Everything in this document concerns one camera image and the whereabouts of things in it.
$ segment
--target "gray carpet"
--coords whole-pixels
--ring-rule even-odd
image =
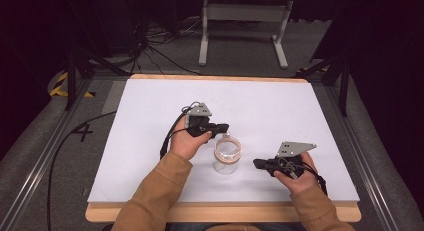
[[[208,64],[205,67],[197,65],[200,49],[200,35],[197,33],[177,39],[170,44],[153,47],[179,65],[205,75],[289,77],[299,68],[311,66],[309,59],[328,25],[329,23],[322,22],[288,24],[283,38],[283,48],[289,63],[287,70],[279,68],[270,42],[270,35],[278,28],[274,24],[262,23],[254,28],[245,28],[228,22],[214,24],[210,30]],[[146,53],[158,64],[162,72],[188,74],[156,52],[146,50]],[[138,63],[140,69],[136,65],[133,69],[134,73],[159,73],[158,67],[144,54],[141,55]],[[129,71],[131,64],[123,68]],[[316,79],[320,76],[321,74],[314,74],[310,78]],[[77,104],[66,126],[66,132],[85,120],[116,110],[124,83],[125,78],[117,77],[108,70],[98,70],[86,90],[95,92],[96,96],[83,98]],[[328,89],[337,90],[338,87],[337,85],[324,87],[317,82],[313,83],[313,87],[349,173],[358,188],[362,219],[352,225],[357,230],[384,230],[381,218],[370,198],[367,184],[355,163],[349,139],[337,118],[338,110],[331,104]],[[65,97],[54,97],[0,163],[0,218],[2,220],[6,217],[7,211],[49,141],[61,115],[66,114],[65,105]],[[349,87],[347,111],[348,121],[372,167],[398,230],[424,230],[423,220],[416,204],[393,168],[356,92],[353,81]],[[102,230],[106,225],[88,222],[84,213],[88,193],[97,172],[113,118],[114,116],[110,115],[90,122],[89,130],[93,131],[92,134],[88,134],[83,142],[81,142],[81,134],[73,134],[60,149],[52,179],[53,230]],[[40,180],[27,205],[24,205],[25,209],[21,216],[17,217],[15,230],[47,230],[46,200],[47,173]]]

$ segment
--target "yellow and black tape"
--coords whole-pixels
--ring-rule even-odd
[[[63,96],[68,97],[68,92],[60,90],[62,84],[65,82],[68,77],[68,72],[63,71],[63,73],[57,79],[52,91],[50,91],[50,96]],[[96,96],[96,92],[87,92],[84,97],[86,98],[94,98]]]

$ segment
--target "person's right hand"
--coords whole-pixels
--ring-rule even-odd
[[[300,156],[302,157],[302,161],[304,163],[311,166],[315,170],[315,172],[317,172],[317,169],[315,168],[315,165],[314,165],[314,161],[312,160],[312,157],[311,155],[309,155],[308,152],[303,152],[300,154]],[[281,183],[283,183],[290,190],[292,194],[299,193],[309,187],[318,185],[318,181],[315,178],[315,175],[313,175],[311,172],[306,170],[298,179],[289,178],[285,174],[281,173],[280,171],[275,171],[274,176]]]

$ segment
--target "gray desk leg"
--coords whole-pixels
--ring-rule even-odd
[[[278,62],[280,62],[280,67],[282,69],[287,69],[287,59],[284,55],[283,47],[281,46],[281,40],[283,39],[284,30],[286,29],[287,22],[289,20],[291,8],[293,5],[293,1],[287,2],[286,10],[283,13],[283,17],[281,18],[281,26],[278,35],[273,35],[272,40],[275,47],[275,52],[277,53]]]
[[[208,57],[208,0],[203,0],[203,15],[202,15],[203,34],[200,44],[199,65],[205,66]]]

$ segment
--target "person's left hand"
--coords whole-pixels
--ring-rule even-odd
[[[175,126],[174,132],[185,128],[186,115],[180,119]],[[187,130],[176,132],[171,138],[171,151],[179,154],[183,158],[190,160],[197,153],[202,144],[209,141],[212,132],[208,131],[198,137],[192,137]]]

